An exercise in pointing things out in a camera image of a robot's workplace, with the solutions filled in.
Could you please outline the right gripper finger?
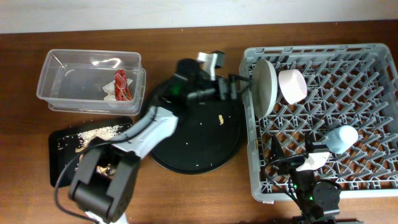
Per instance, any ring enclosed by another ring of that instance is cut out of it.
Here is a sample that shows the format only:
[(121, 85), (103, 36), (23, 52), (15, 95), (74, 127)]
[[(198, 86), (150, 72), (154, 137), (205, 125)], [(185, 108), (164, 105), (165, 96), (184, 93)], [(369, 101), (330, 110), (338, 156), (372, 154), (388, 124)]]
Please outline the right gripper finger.
[(324, 152), (324, 144), (314, 144), (310, 138), (305, 139), (305, 151), (306, 152)]
[(280, 159), (284, 157), (284, 152), (280, 146), (278, 138), (273, 135), (271, 137), (271, 159)]

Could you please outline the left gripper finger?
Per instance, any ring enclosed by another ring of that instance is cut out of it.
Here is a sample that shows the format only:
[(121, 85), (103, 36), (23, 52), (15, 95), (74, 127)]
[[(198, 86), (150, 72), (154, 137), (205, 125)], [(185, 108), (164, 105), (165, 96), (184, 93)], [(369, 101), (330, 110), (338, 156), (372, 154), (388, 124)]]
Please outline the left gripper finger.
[(242, 77), (239, 75), (235, 75), (235, 74), (229, 74), (229, 80), (230, 82), (236, 82), (236, 81), (243, 81), (243, 82), (252, 82), (252, 79), (248, 78), (248, 77)]
[(238, 91), (238, 96), (242, 96), (243, 93), (250, 90), (252, 88), (252, 86), (253, 86), (253, 81), (247, 82), (246, 86), (241, 87), (241, 89)]

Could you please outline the grey plate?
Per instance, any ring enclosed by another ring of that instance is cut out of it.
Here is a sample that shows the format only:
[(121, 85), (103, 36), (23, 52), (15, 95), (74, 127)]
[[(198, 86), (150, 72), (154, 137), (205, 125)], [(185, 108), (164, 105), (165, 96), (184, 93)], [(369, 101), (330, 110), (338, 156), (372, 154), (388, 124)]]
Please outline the grey plate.
[(260, 59), (254, 67), (252, 79), (254, 114), (263, 118), (271, 114), (277, 99), (278, 81), (275, 68), (270, 61)]

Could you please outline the light blue cup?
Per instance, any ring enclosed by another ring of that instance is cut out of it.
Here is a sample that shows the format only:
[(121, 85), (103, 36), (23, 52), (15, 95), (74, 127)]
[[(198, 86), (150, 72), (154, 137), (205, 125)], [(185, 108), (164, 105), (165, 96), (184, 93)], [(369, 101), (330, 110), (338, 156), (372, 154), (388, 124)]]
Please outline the light blue cup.
[(359, 138), (357, 130), (349, 125), (336, 128), (326, 135), (325, 145), (330, 152), (342, 154), (347, 151)]

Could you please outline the pink bowl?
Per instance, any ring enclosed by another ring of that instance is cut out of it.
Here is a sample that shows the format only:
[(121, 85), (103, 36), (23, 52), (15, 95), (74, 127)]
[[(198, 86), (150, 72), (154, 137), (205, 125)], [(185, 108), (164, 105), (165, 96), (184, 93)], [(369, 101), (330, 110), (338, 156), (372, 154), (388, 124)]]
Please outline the pink bowl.
[(281, 93), (288, 104), (298, 103), (307, 96), (307, 83), (299, 70), (279, 72), (278, 81)]

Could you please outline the red snack wrapper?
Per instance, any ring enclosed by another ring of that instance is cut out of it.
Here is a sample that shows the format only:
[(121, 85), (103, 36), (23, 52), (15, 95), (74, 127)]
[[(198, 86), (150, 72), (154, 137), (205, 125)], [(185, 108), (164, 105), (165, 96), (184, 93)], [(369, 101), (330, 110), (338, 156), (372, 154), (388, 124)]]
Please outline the red snack wrapper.
[(117, 101), (130, 101), (132, 96), (130, 94), (127, 78), (124, 70), (117, 70), (114, 74), (114, 92)]

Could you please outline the white tissue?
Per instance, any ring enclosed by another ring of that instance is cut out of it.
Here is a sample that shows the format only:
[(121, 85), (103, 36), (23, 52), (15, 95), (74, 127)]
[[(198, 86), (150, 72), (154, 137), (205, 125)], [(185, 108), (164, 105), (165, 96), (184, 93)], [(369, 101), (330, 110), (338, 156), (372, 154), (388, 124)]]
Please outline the white tissue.
[(103, 91), (106, 93), (106, 96), (104, 97), (104, 101), (116, 101), (116, 95), (115, 95), (115, 87), (114, 87), (115, 81), (112, 81), (102, 87)]

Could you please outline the food scraps rice and peanuts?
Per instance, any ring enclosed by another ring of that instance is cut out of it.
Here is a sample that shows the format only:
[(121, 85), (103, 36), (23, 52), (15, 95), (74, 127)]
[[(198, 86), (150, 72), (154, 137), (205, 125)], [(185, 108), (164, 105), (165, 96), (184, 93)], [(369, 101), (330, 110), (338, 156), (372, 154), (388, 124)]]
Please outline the food scraps rice and peanuts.
[[(94, 138), (101, 138), (101, 139), (104, 139), (105, 141), (107, 141), (107, 140), (110, 140), (111, 138), (117, 136), (118, 134), (121, 134), (121, 132), (122, 132), (122, 126), (114, 125), (114, 126), (107, 126), (107, 127), (103, 127), (103, 128), (92, 129), (90, 131), (78, 133), (77, 136), (79, 139), (79, 145), (75, 149), (75, 152), (80, 153), (82, 150), (86, 149), (88, 147), (89, 143)], [(100, 165), (100, 166), (96, 166), (96, 172), (101, 174), (104, 177), (112, 179), (114, 176), (114, 173), (116, 172), (116, 168), (111, 164)]]

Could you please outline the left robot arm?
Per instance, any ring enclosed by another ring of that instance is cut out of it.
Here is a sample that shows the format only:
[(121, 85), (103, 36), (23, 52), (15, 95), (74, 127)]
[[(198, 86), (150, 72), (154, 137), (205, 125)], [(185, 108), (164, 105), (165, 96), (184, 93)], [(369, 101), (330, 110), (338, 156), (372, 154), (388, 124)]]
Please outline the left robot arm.
[(141, 160), (173, 135), (188, 109), (207, 101), (238, 99), (245, 92), (237, 88), (239, 80), (248, 88), (253, 85), (252, 79), (239, 75), (214, 79), (207, 75), (196, 60), (179, 60), (142, 119), (110, 140), (94, 138), (81, 152), (68, 197), (84, 211), (84, 220), (119, 221), (132, 199)]

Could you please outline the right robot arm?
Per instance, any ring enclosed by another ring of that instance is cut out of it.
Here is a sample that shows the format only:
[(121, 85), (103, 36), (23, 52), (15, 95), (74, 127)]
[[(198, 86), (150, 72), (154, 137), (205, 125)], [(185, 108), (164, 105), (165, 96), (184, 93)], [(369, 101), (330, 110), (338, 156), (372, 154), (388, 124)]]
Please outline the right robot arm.
[(336, 223), (340, 213), (341, 185), (332, 180), (317, 179), (315, 171), (323, 167), (330, 156), (326, 144), (316, 143), (305, 135), (305, 151), (287, 156), (276, 136), (271, 138), (268, 164), (276, 167), (278, 175), (288, 175), (288, 187), (284, 193), (300, 209), (300, 215), (292, 223)]

